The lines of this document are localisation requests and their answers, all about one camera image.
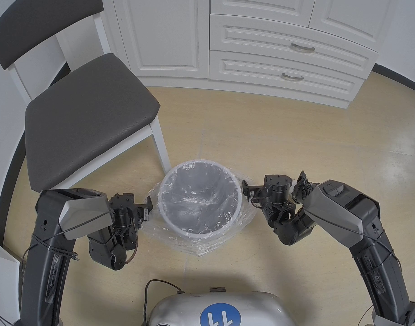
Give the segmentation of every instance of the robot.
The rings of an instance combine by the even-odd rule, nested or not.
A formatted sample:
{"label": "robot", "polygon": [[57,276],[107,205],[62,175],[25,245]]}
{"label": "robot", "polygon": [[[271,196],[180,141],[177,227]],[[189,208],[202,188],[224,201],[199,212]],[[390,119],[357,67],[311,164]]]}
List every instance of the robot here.
{"label": "robot", "polygon": [[[411,326],[415,302],[409,300],[400,262],[380,221],[379,203],[342,182],[309,182],[302,172],[292,191],[292,199],[302,204],[296,211],[289,200],[291,186],[288,176],[265,175],[262,186],[243,181],[243,194],[262,210],[283,244],[293,245],[321,226],[349,248],[373,302],[374,325]],[[86,235],[91,258],[119,270],[128,262],[126,251],[136,253],[138,229],[152,208],[149,198],[134,204],[129,193],[108,201],[90,189],[43,191],[15,326],[62,326],[60,305],[70,260],[78,259],[76,239]],[[215,289],[191,295],[177,289],[177,295],[156,305],[149,322],[145,319],[147,326],[295,326],[280,299],[269,293]]]}

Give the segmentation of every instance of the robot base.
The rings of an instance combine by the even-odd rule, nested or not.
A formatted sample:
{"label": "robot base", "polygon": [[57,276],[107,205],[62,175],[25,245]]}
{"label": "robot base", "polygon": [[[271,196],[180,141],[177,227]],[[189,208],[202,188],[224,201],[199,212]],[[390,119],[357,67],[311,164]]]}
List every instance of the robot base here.
{"label": "robot base", "polygon": [[149,326],[296,326],[280,298],[266,292],[183,293],[153,308]]}

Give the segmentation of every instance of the blue circle logo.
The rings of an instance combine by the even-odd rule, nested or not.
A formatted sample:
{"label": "blue circle logo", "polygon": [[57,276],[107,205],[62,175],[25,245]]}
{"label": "blue circle logo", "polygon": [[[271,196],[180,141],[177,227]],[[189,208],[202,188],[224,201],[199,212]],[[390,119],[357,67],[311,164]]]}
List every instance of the blue circle logo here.
{"label": "blue circle logo", "polygon": [[200,316],[201,326],[239,326],[239,311],[226,303],[216,303],[207,307]]}

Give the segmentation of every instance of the drawer handle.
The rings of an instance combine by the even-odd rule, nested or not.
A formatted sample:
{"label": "drawer handle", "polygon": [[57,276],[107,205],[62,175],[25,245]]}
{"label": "drawer handle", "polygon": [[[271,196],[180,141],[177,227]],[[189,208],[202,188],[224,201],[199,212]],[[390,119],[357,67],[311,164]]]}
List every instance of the drawer handle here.
{"label": "drawer handle", "polygon": [[314,47],[304,47],[304,46],[299,46],[299,45],[297,45],[296,43],[294,43],[294,42],[292,42],[291,43],[291,46],[293,47],[293,48],[296,48],[297,50],[301,50],[301,51],[307,51],[307,52],[313,52],[313,51],[316,51],[316,48],[314,48]]}
{"label": "drawer handle", "polygon": [[303,76],[301,76],[301,77],[295,77],[295,76],[289,76],[289,75],[286,75],[285,73],[282,73],[282,74],[281,74],[281,77],[284,77],[284,78],[286,78],[286,79],[294,79],[294,80],[296,80],[296,81],[301,81],[302,79],[304,79],[304,77],[303,77]]}

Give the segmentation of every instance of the white chair frame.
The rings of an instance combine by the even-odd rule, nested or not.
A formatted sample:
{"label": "white chair frame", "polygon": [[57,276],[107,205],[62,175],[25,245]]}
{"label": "white chair frame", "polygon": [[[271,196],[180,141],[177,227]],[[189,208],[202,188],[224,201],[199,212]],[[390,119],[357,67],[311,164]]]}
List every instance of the white chair frame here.
{"label": "white chair frame", "polygon": [[[93,19],[104,54],[111,53],[111,49],[105,34],[105,28],[103,26],[101,15],[95,14],[93,15]],[[7,71],[10,73],[10,76],[13,82],[15,83],[23,100],[26,102],[26,104],[29,104],[31,102],[31,96],[28,93],[28,90],[26,89],[25,85],[23,84],[15,64],[11,64],[7,68]],[[95,159],[91,160],[90,162],[79,168],[77,171],[75,171],[64,181],[60,182],[58,185],[55,185],[52,189],[63,189],[73,186],[75,183],[77,183],[87,175],[91,174],[100,166],[103,166],[105,163],[109,162],[122,152],[138,144],[140,141],[144,140],[145,138],[151,135],[153,136],[156,151],[159,154],[159,159],[161,160],[162,169],[164,170],[164,173],[167,174],[171,170],[171,164],[170,159],[168,157],[167,148],[165,147],[161,126],[159,124],[158,117],[156,116],[152,123],[148,124],[144,128],[141,128],[138,132],[132,134],[123,141],[114,145],[106,152],[97,156]]]}

